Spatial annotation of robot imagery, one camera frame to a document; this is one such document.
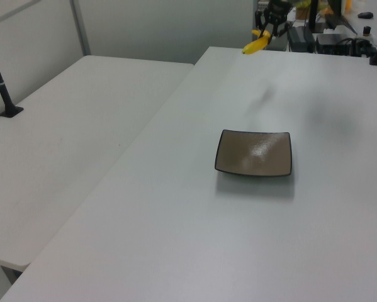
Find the white wall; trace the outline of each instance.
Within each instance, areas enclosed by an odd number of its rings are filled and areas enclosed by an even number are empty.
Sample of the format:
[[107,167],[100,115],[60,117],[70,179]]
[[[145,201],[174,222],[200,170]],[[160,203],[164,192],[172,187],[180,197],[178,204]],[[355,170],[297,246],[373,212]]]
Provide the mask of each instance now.
[[253,0],[75,0],[93,55],[195,64],[251,41]]
[[0,21],[18,13],[39,0],[0,0]]
[[81,57],[69,0],[41,0],[0,22],[0,70],[15,104]]

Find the dark plate rim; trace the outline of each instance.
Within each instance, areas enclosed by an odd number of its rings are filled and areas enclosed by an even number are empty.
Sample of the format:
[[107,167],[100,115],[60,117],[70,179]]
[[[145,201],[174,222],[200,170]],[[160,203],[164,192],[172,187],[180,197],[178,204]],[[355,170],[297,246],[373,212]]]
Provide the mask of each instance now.
[[[285,133],[289,136],[289,147],[290,147],[290,171],[289,174],[277,174],[277,175],[261,175],[261,174],[242,174],[242,173],[234,173],[230,171],[225,171],[221,169],[216,168],[216,163],[218,160],[218,155],[219,155],[219,148],[220,148],[220,142],[222,141],[223,134],[226,132],[238,132],[238,133],[251,133],[251,134],[280,134],[280,133]],[[283,177],[283,176],[289,176],[291,175],[293,168],[293,156],[292,156],[292,151],[291,151],[291,137],[289,132],[252,132],[252,131],[235,131],[235,130],[228,130],[228,129],[223,129],[222,134],[220,135],[219,138],[219,144],[218,144],[218,150],[216,152],[216,157],[215,157],[215,170],[227,173],[227,174],[232,174],[232,175],[239,175],[239,176],[249,176],[249,177]]]

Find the square plate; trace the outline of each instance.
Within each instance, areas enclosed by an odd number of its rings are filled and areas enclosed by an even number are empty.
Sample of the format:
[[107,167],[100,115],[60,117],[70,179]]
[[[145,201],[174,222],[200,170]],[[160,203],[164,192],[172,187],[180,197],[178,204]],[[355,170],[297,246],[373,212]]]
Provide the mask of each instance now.
[[290,134],[224,130],[215,169],[247,176],[288,176],[291,174]]

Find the black box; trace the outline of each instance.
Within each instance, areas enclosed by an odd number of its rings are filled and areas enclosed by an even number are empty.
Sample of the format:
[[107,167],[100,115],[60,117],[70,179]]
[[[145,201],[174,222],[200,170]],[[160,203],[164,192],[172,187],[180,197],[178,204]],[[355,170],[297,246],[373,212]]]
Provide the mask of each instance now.
[[315,40],[308,27],[292,27],[289,29],[288,36],[292,52],[314,52]]
[[321,33],[317,35],[317,52],[323,55],[349,55],[351,37],[338,33]]

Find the table surface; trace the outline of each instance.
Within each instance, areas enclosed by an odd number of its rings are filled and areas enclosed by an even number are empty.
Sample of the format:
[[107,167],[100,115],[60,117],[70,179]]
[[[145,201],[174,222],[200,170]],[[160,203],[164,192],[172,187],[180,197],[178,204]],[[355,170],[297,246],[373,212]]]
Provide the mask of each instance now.
[[[223,129],[290,132],[292,175],[217,172]],[[209,48],[12,301],[377,302],[377,67]]]
[[[374,14],[373,19],[359,19],[357,15],[370,11]],[[349,23],[354,27],[358,33],[363,33],[363,28],[365,26],[371,27],[371,33],[377,37],[377,0],[366,0],[366,1],[353,1],[352,8],[350,11],[346,11],[344,16],[347,18]]]
[[0,264],[22,271],[191,70],[84,57],[0,118]]

